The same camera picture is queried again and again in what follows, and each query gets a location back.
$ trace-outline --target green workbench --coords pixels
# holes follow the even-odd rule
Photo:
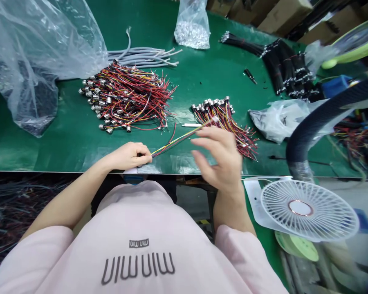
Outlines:
[[[148,46],[183,52],[174,56],[179,61],[177,68],[163,68],[171,82],[178,85],[170,101],[170,111],[177,120],[176,136],[188,131],[183,123],[192,123],[190,111],[192,104],[205,99],[230,96],[236,111],[233,116],[239,125],[252,125],[247,110],[260,110],[268,102],[281,99],[275,96],[270,78],[263,61],[254,55],[232,46],[219,43],[225,31],[231,31],[252,42],[269,44],[275,38],[258,32],[253,28],[223,19],[209,13],[209,50],[194,50],[175,44],[175,30],[178,2],[168,0],[99,0],[88,1],[105,38],[108,50],[127,47],[125,30],[131,26],[132,47]],[[243,70],[248,68],[258,85],[253,84]],[[41,138],[35,138],[12,122],[6,102],[0,95],[0,171],[30,172],[84,172],[102,156],[115,150],[128,141],[143,142],[151,151],[165,145],[171,133],[154,130],[115,130],[112,135],[98,129],[99,121],[90,110],[84,96],[78,94],[81,80],[59,82],[59,103],[57,117]],[[169,129],[173,130],[173,121]],[[284,160],[270,160],[268,156],[284,157],[286,143],[281,145],[269,142],[259,134],[258,162],[244,159],[244,175],[287,175]],[[161,156],[153,163],[138,169],[139,173],[199,174],[190,154],[194,148],[190,140],[185,140]],[[335,171],[342,177],[358,177],[344,158],[334,152],[327,139],[322,139],[309,152],[310,160],[332,163]],[[329,166],[312,165],[316,176],[336,176]],[[249,203],[248,211],[252,221],[253,214]],[[274,232],[254,222],[259,240],[267,257],[286,285]]]

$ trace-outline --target black cable bundle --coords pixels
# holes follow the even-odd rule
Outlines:
[[[319,100],[320,91],[318,88],[314,89],[311,82],[312,73],[305,65],[305,54],[295,53],[282,39],[263,46],[247,42],[227,31],[220,42],[242,48],[262,58],[276,95],[286,90],[287,95],[293,99],[311,100],[316,96]]]

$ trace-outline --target black hose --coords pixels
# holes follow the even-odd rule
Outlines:
[[[368,78],[323,103],[297,126],[286,147],[286,160],[294,179],[313,182],[308,163],[313,138],[328,122],[349,109],[347,105],[353,109],[354,103],[364,100],[368,100]]]

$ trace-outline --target green object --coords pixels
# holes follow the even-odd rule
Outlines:
[[[101,0],[88,1],[94,17],[105,38],[108,50],[124,49],[128,45],[125,30],[131,26],[133,47],[150,46],[176,50],[179,61],[176,68],[158,68],[161,75],[168,74],[171,82],[178,85],[169,102],[170,111],[177,114],[175,137],[184,135],[188,129],[183,123],[195,123],[190,106],[205,99],[230,96],[236,113],[234,119],[239,125],[253,126],[248,109],[261,110],[281,97],[275,96],[271,80],[263,61],[240,48],[219,43],[225,31],[231,31],[247,40],[269,44],[276,38],[245,27],[236,22],[209,13],[209,50],[195,50],[178,46],[173,38],[179,3],[168,0]],[[294,44],[296,51],[304,46]],[[243,70],[248,68],[258,85],[248,81]],[[41,172],[84,172],[102,156],[122,144],[133,141],[143,142],[151,151],[165,145],[173,132],[173,121],[168,123],[170,133],[158,130],[133,130],[130,134],[116,130],[112,135],[98,129],[95,113],[78,94],[81,80],[59,82],[58,113],[42,138],[37,139],[17,127],[0,95],[0,171],[41,171]],[[268,156],[285,156],[286,143],[278,145],[258,135],[258,162],[244,159],[244,175],[288,175],[284,160],[270,160]],[[194,146],[190,140],[178,144],[171,150],[153,159],[153,163],[139,169],[140,173],[200,174],[191,155]],[[337,152],[331,152],[327,139],[321,139],[310,149],[309,159],[333,163],[339,176],[359,177],[346,160]],[[211,155],[204,152],[211,161]],[[336,176],[329,166],[311,164],[316,176]]]
[[[262,244],[263,249],[265,250],[267,256],[267,260],[269,261],[271,267],[273,268],[277,276],[281,279],[281,282],[283,283],[285,288],[289,289],[285,275],[285,270],[282,266],[281,258],[279,255],[280,247],[278,246],[278,243],[276,242],[274,237],[274,230],[262,227],[255,221],[254,214],[252,212],[252,208],[249,203],[247,192],[245,192],[245,194],[246,194],[245,201],[247,204],[247,211],[249,214],[249,218],[251,219],[251,222],[254,225],[256,237],[258,237],[260,243]]]
[[[287,253],[310,261],[319,260],[318,251],[311,241],[278,231],[275,231],[275,238]]]
[[[341,42],[347,35],[353,34],[355,31],[359,31],[360,29],[368,26],[368,20],[361,25],[355,27],[354,29],[350,30],[346,34],[344,34],[342,37],[340,37],[338,40],[336,40],[333,45],[337,44],[338,42]],[[365,44],[359,46],[358,48],[354,50],[350,50],[346,53],[343,53],[331,60],[325,61],[322,64],[322,68],[324,69],[330,69],[334,66],[336,66],[338,63],[348,63],[355,60],[358,60],[360,58],[368,56],[368,42]]]

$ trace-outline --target clear plastic bag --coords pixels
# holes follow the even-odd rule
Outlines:
[[[313,77],[316,77],[320,66],[323,62],[333,59],[338,56],[339,50],[332,45],[322,46],[320,41],[317,40],[309,44],[305,49],[305,65],[313,73]]]
[[[175,39],[179,45],[194,49],[210,48],[207,0],[181,0],[177,17]]]
[[[40,137],[55,117],[56,79],[86,78],[107,62],[85,0],[0,0],[0,92],[29,133]]]
[[[296,127],[312,111],[327,100],[319,100],[314,103],[307,103],[299,99],[280,100],[268,103],[270,107],[264,110],[249,110],[248,112],[255,126],[265,138],[280,144],[285,138],[292,135]],[[350,112],[352,112],[351,109],[326,124],[314,137],[310,147],[315,145],[324,135],[332,133],[334,126]]]

